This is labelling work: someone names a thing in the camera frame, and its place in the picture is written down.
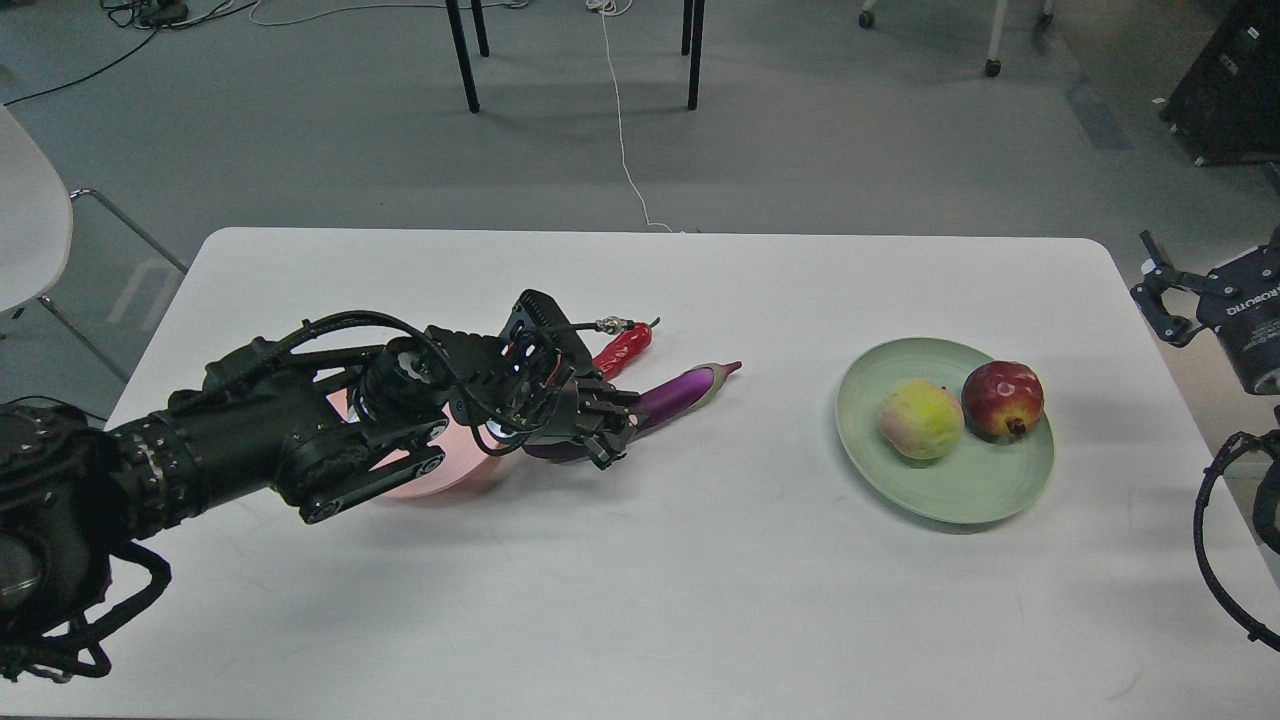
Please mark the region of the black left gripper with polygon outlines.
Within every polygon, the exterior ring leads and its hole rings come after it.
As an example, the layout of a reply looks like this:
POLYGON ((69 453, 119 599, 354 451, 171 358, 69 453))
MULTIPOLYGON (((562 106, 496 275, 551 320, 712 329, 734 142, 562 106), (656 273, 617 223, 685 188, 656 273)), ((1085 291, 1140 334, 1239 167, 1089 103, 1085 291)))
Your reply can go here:
POLYGON ((607 470, 627 457, 641 425, 643 396, 620 389, 599 378, 579 378, 572 372, 549 380, 504 375, 484 386, 484 448, 512 451, 518 446, 573 445, 573 459, 585 459, 607 470), (586 415, 608 416, 588 433, 586 415))

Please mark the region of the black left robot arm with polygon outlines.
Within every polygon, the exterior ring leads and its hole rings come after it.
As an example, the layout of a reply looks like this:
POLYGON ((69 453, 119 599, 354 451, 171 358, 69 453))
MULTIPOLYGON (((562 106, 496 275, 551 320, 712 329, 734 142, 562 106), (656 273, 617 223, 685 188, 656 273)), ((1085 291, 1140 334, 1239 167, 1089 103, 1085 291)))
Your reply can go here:
POLYGON ((371 310, 256 338, 200 389, 109 430, 68 407, 3 405, 3 675, 105 676, 102 641, 172 579, 142 541, 273 489, 315 524, 435 471, 451 424, 489 456, 580 448, 625 456, 648 411, 609 383, 572 323, 527 290, 499 334, 424 329, 371 310))

